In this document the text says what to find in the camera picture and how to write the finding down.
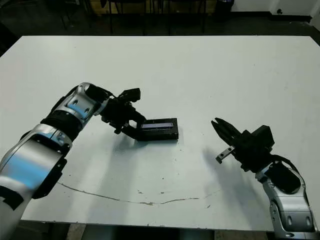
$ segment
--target chair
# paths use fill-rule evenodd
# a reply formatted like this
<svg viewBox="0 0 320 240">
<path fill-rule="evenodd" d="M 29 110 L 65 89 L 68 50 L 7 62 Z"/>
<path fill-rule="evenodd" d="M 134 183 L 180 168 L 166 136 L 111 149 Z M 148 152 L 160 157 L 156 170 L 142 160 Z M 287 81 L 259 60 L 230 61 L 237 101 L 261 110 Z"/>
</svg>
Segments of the chair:
<svg viewBox="0 0 320 240">
<path fill-rule="evenodd" d="M 105 7 L 107 0 L 100 0 L 102 8 Z M 118 14 L 123 15 L 124 14 L 124 4 L 142 4 L 143 3 L 143 28 L 142 28 L 142 34 L 146 34 L 146 12 L 147 12 L 147 0 L 108 0 L 108 6 L 109 6 L 109 21 L 110 21 L 110 33 L 113 34 L 113 25 L 112 25 L 112 8 L 111 3 L 114 3 L 116 11 Z"/>
<path fill-rule="evenodd" d="M 161 7 L 162 7 L 162 13 L 164 12 L 164 0 L 162 1 Z M 205 32 L 205 20 L 206 20 L 206 12 L 207 12 L 207 0 L 168 0 L 168 35 L 171 35 L 171 25 L 170 25 L 170 2 L 173 3 L 189 3 L 189 14 L 191 13 L 192 9 L 192 3 L 199 2 L 197 13 L 200 14 L 201 7 L 203 5 L 203 15 L 202 15 L 202 23 L 201 23 L 201 31 L 202 33 Z"/>
</svg>

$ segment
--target white wall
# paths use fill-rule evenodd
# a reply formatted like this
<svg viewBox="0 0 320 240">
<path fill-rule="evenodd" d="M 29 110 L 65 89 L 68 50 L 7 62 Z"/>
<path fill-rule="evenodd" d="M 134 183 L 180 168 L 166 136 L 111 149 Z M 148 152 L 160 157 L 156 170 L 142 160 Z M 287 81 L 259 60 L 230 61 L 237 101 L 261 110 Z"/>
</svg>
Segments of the white wall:
<svg viewBox="0 0 320 240">
<path fill-rule="evenodd" d="M 311 25 L 320 31 L 320 0 L 316 3 L 310 14 L 313 19 L 311 20 Z"/>
<path fill-rule="evenodd" d="M 311 16 L 320 0 L 234 0 L 234 12 L 271 12 L 277 14 L 281 9 L 283 15 Z"/>
<path fill-rule="evenodd" d="M 309 16 L 318 0 L 274 0 L 270 7 L 272 14 L 281 9 L 283 15 Z"/>
<path fill-rule="evenodd" d="M 273 0 L 234 0 L 233 12 L 267 12 Z"/>
</svg>

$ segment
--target chair leg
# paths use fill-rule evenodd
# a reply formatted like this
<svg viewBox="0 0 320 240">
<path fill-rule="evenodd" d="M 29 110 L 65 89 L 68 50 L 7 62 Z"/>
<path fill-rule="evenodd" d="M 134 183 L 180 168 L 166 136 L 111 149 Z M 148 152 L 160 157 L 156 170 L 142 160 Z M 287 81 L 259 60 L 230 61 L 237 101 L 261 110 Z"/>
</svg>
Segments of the chair leg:
<svg viewBox="0 0 320 240">
<path fill-rule="evenodd" d="M 191 5 L 192 5 L 192 1 L 189 0 L 189 14 L 191 14 Z"/>
<path fill-rule="evenodd" d="M 207 17 L 207 0 L 203 0 L 203 21 L 202 21 L 202 33 L 205 33 L 205 23 Z"/>
<path fill-rule="evenodd" d="M 202 2 L 203 2 L 203 0 L 201 0 L 201 1 L 199 2 L 199 6 L 198 6 L 198 14 L 200 13 L 201 6 L 202 6 Z"/>
<path fill-rule="evenodd" d="M 168 0 L 168 35 L 171 35 L 171 25 L 170 25 L 170 0 Z"/>
<path fill-rule="evenodd" d="M 120 14 L 120 10 L 119 10 L 119 8 L 118 8 L 118 4 L 115 2 L 114 5 L 115 5 L 116 12 L 117 12 L 118 14 Z"/>
<path fill-rule="evenodd" d="M 109 21 L 110 21 L 110 33 L 114 34 L 114 30 L 112 28 L 112 11 L 111 11 L 111 2 L 109 2 Z"/>
<path fill-rule="evenodd" d="M 144 14 L 143 14 L 143 29 L 142 29 L 142 35 L 146 35 L 146 12 L 147 12 L 147 0 L 144 0 L 143 2 L 143 7 L 144 7 Z"/>
</svg>

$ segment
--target black floor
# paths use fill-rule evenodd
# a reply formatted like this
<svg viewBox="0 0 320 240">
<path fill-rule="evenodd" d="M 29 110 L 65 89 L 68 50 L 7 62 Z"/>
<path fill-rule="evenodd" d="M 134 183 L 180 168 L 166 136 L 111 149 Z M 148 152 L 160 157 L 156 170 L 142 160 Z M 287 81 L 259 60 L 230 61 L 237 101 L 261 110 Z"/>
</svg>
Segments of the black floor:
<svg viewBox="0 0 320 240">
<path fill-rule="evenodd" d="M 18 39 L 23 35 L 112 35 L 107 15 L 89 15 L 81 5 L 52 6 L 49 0 L 27 0 L 0 8 L 0 22 Z M 226 21 L 212 15 L 204 20 L 199 14 L 114 14 L 113 35 L 143 35 L 143 20 L 147 36 L 170 35 L 297 35 L 311 36 L 320 45 L 320 32 L 307 21 L 292 17 L 271 19 L 266 13 L 233 13 Z"/>
</svg>

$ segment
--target silver robot arm segment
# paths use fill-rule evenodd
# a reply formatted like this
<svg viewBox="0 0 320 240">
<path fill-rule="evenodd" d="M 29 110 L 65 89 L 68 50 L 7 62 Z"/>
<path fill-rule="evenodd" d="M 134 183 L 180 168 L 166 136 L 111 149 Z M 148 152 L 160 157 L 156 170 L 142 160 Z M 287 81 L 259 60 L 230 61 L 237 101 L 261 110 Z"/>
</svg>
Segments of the silver robot arm segment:
<svg viewBox="0 0 320 240">
<path fill-rule="evenodd" d="M 22 136 L 0 162 L 0 240 L 8 239 L 29 201 L 49 194 L 73 140 L 112 93 L 90 83 L 74 87 L 50 114 Z"/>
<path fill-rule="evenodd" d="M 276 186 L 266 175 L 272 163 L 255 174 L 262 183 L 263 189 L 270 200 L 270 216 L 277 239 L 318 240 L 319 233 L 306 194 L 306 184 L 301 175 L 288 168 L 300 181 L 300 187 L 286 193 Z"/>
<path fill-rule="evenodd" d="M 271 154 L 275 141 L 270 127 L 262 125 L 254 132 L 245 130 L 241 133 L 221 118 L 215 118 L 211 123 L 219 137 L 229 145 L 216 160 L 221 164 L 225 157 L 232 154 L 245 172 L 255 173 L 255 178 L 262 183 L 270 200 L 275 237 L 320 239 L 305 181 L 290 160 Z"/>
</svg>

